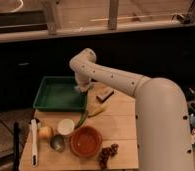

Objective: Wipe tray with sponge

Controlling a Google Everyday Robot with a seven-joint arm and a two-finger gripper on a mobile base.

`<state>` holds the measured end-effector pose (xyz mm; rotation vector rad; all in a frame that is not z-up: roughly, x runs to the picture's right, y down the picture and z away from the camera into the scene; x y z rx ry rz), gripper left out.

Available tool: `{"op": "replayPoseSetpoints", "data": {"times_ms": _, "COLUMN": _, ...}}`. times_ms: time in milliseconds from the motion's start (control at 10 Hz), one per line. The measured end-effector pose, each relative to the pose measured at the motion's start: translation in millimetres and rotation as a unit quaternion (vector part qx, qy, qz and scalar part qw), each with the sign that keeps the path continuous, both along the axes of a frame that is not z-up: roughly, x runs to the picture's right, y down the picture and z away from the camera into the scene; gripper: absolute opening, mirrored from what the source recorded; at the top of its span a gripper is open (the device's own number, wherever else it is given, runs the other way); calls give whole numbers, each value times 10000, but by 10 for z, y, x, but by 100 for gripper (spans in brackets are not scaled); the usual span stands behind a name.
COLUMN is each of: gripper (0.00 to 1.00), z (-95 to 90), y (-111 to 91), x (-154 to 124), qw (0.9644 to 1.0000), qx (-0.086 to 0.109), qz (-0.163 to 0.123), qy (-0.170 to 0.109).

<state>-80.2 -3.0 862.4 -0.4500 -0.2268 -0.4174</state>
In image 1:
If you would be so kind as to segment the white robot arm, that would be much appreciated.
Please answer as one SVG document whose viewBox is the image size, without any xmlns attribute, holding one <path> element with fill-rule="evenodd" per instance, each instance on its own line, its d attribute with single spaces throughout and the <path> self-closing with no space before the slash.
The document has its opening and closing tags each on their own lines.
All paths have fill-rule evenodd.
<svg viewBox="0 0 195 171">
<path fill-rule="evenodd" d="M 96 80 L 135 99 L 139 171 L 195 171 L 185 95 L 166 78 L 150 78 L 96 63 L 86 48 L 71 58 L 77 88 Z"/>
</svg>

